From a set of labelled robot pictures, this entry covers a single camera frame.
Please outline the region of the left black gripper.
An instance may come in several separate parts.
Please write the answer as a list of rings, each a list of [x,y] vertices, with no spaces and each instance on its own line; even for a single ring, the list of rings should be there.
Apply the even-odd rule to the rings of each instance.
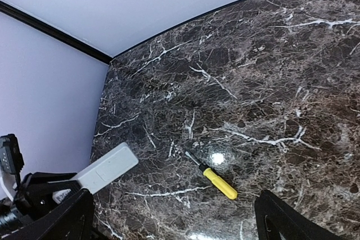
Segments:
[[[74,176],[74,173],[26,175],[13,202],[8,198],[1,200],[1,231],[13,232],[47,215],[58,206],[54,193],[65,191],[68,198],[79,191],[80,184],[72,179]]]

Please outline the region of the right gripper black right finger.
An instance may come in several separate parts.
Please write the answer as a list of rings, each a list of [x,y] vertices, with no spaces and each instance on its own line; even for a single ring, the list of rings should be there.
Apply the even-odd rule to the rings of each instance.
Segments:
[[[269,190],[261,191],[254,210],[259,239],[340,239],[305,218]]]

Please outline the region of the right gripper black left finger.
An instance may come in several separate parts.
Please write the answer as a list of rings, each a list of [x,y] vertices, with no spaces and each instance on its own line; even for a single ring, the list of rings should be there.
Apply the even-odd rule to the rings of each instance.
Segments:
[[[1,239],[94,239],[93,195],[78,191],[44,217],[27,225],[1,225]]]

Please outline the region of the yellow handled screwdriver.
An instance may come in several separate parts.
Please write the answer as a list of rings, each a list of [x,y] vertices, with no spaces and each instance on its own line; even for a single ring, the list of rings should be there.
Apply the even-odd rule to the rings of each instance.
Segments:
[[[201,170],[204,177],[206,177],[213,186],[221,191],[230,200],[235,200],[238,196],[237,190],[235,190],[230,184],[228,184],[220,175],[218,175],[210,166],[200,162],[193,154],[186,151],[185,155],[190,158]]]

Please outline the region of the white remote control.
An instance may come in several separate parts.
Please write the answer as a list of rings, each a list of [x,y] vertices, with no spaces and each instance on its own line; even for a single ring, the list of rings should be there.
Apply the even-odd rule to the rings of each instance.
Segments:
[[[123,142],[70,178],[81,189],[96,194],[138,164],[138,158]]]

